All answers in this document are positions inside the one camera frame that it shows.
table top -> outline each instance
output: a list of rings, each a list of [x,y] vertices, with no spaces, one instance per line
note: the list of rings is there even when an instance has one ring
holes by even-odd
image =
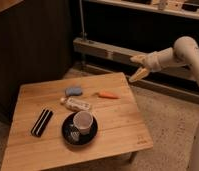
[[[62,137],[63,121],[72,113],[60,104],[64,90],[81,86],[76,98],[92,104],[98,132],[90,144],[68,147]],[[96,96],[104,90],[119,99]],[[40,138],[30,131],[41,111],[54,112]],[[21,86],[1,170],[42,170],[153,147],[153,142],[123,73],[71,78]]]

toy carrot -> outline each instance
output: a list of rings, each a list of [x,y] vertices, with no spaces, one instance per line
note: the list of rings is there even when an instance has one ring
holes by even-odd
[[[116,94],[108,92],[108,91],[100,91],[97,93],[97,95],[99,97],[108,98],[108,99],[118,99],[119,98]]]

wall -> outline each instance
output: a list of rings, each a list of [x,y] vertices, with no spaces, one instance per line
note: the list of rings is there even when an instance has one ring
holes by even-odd
[[[68,5],[29,0],[0,13],[0,120],[11,120],[21,84],[60,79],[71,66]]]

tiled floor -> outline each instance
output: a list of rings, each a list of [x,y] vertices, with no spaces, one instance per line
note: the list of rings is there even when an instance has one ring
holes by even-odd
[[[89,74],[71,69],[65,78]],[[132,164],[129,154],[53,169],[55,171],[185,171],[199,122],[199,105],[150,90],[131,87],[154,141]],[[9,127],[0,123],[0,166]]]

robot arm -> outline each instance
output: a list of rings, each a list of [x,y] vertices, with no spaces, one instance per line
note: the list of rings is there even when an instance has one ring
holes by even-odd
[[[150,72],[158,72],[167,67],[188,65],[199,85],[199,47],[191,37],[181,37],[176,40],[173,48],[134,56],[131,61],[140,63],[142,67],[130,77],[130,82],[140,80]]]
[[[132,62],[142,64],[129,79],[130,82],[146,77],[150,72],[157,72],[167,67],[188,65],[199,85],[199,47],[191,37],[181,37],[176,40],[173,48],[168,48],[148,55],[138,55],[131,58]],[[199,125],[195,133],[195,141],[189,162],[190,171],[199,171]]]

